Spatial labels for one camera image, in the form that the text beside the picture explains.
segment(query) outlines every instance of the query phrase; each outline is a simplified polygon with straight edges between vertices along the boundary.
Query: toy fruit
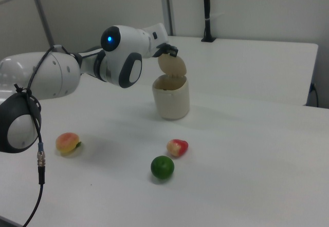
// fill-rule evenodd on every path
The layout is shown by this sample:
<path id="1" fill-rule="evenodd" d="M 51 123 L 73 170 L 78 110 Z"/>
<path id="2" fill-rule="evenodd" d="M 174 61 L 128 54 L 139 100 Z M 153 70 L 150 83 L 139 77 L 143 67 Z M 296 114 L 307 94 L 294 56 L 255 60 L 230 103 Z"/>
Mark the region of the toy fruit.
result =
<path id="1" fill-rule="evenodd" d="M 174 162 L 167 156 L 156 157 L 151 163 L 152 174 L 159 179 L 167 179 L 174 172 Z"/>
<path id="2" fill-rule="evenodd" d="M 167 150 L 171 153 L 171 155 L 175 157 L 182 156 L 187 148 L 189 147 L 189 144 L 186 141 L 182 141 L 179 139 L 174 139 L 168 142 L 167 144 Z"/>
<path id="3" fill-rule="evenodd" d="M 56 139 L 56 148 L 61 153 L 68 153 L 80 144 L 79 136 L 75 133 L 64 133 Z"/>

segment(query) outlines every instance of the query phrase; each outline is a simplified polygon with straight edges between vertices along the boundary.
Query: white wall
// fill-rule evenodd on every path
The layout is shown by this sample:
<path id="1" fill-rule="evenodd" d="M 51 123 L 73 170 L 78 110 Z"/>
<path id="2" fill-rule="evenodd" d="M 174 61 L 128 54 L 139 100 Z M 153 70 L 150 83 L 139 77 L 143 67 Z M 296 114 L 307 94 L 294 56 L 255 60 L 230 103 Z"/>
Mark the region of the white wall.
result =
<path id="1" fill-rule="evenodd" d="M 56 44 L 70 51 L 100 45 L 112 25 L 136 28 L 164 21 L 161 0 L 41 0 Z"/>
<path id="2" fill-rule="evenodd" d="M 203 37 L 203 0 L 172 0 L 172 11 L 175 35 Z M 211 21 L 218 38 L 318 44 L 313 82 L 329 108 L 329 0 L 211 0 L 211 13 L 220 14 Z"/>
<path id="3" fill-rule="evenodd" d="M 0 0 L 0 60 L 48 48 L 34 0 Z"/>

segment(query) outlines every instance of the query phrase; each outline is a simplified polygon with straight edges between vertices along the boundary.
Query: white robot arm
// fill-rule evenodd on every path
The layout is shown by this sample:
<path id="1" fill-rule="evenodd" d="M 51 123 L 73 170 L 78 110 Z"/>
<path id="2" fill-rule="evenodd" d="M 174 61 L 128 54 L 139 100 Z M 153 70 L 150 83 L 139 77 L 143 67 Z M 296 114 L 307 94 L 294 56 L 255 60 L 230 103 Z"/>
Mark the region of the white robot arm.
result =
<path id="1" fill-rule="evenodd" d="M 177 48 L 167 42 L 163 24 L 144 29 L 112 26 L 101 37 L 101 49 L 69 54 L 50 52 L 30 89 L 39 100 L 62 97 L 76 90 L 83 73 L 122 88 L 130 87 L 140 77 L 142 58 L 162 53 L 177 55 Z M 40 126 L 40 104 L 30 98 L 28 110 L 24 96 L 16 93 L 14 84 L 26 88 L 43 55 L 43 52 L 24 53 L 0 61 L 0 152 L 22 152 L 37 139 L 30 111 Z"/>

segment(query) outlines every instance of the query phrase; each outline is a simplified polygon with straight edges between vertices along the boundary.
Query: container lid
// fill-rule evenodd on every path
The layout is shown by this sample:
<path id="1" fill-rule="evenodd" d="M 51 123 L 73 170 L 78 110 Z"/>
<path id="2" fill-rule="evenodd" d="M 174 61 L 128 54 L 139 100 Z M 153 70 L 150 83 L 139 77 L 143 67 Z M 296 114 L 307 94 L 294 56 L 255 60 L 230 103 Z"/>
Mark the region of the container lid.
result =
<path id="1" fill-rule="evenodd" d="M 186 74 L 186 66 L 179 56 L 174 57 L 169 54 L 162 54 L 158 57 L 160 69 L 167 75 L 173 77 L 183 77 Z"/>

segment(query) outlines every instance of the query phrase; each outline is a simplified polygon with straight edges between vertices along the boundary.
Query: lime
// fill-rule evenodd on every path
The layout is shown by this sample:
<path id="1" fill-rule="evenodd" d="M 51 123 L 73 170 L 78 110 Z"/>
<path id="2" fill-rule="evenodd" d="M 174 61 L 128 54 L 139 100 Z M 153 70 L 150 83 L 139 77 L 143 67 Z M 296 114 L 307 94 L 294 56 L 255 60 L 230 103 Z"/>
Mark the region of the lime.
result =
<path id="1" fill-rule="evenodd" d="M 152 174 L 159 179 L 167 179 L 174 172 L 174 162 L 167 156 L 156 157 L 151 163 Z"/>

